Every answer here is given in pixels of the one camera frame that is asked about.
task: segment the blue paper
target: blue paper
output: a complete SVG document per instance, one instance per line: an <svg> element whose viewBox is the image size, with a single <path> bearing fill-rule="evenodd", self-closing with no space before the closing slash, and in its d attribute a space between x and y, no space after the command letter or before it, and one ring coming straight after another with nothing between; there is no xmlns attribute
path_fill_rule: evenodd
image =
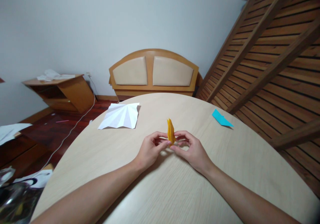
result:
<svg viewBox="0 0 320 224"><path fill-rule="evenodd" d="M212 113L212 116L220 123L220 125L222 126L230 126L232 127L233 125L228 122L224 116L222 116L219 111L217 109L214 110L214 112Z"/></svg>

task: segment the round wooden table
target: round wooden table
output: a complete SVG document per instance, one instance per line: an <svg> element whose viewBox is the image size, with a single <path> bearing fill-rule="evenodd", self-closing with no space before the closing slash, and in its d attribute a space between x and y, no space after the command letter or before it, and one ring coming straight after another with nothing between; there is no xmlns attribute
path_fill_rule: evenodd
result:
<svg viewBox="0 0 320 224"><path fill-rule="evenodd" d="M187 130L213 162L232 178L301 223L308 223L319 200L290 165L258 134L220 108L185 95L154 93L123 104L141 105L135 129L98 130L105 113L75 139L58 163L37 204L33 219L86 182L130 162L143 138ZM234 127L219 125L218 109ZM213 186L185 160L167 149L111 206L100 223L241 223Z"/></svg>

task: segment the wooden shelf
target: wooden shelf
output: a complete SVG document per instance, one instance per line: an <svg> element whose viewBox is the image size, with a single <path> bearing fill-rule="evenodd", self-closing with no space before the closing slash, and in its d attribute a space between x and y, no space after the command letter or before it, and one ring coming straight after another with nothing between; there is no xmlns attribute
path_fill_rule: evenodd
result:
<svg viewBox="0 0 320 224"><path fill-rule="evenodd" d="M93 105L94 95L83 75L50 82L33 79L23 83L52 109L83 113Z"/></svg>

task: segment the yellow origami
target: yellow origami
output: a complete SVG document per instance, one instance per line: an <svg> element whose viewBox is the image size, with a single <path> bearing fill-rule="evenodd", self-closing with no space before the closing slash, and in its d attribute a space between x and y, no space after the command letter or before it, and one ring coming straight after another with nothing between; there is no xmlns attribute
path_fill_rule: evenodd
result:
<svg viewBox="0 0 320 224"><path fill-rule="evenodd" d="M169 141L171 141L170 146L172 146L176 142L176 137L174 136L174 127L170 118L167 121L168 121L168 139Z"/></svg>

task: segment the headboard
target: headboard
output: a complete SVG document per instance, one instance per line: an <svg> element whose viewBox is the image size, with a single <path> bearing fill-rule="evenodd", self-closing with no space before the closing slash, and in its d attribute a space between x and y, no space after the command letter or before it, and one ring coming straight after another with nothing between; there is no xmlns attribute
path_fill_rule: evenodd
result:
<svg viewBox="0 0 320 224"><path fill-rule="evenodd" d="M192 96L199 67L163 49L135 51L109 68L112 88L119 100L155 92Z"/></svg>

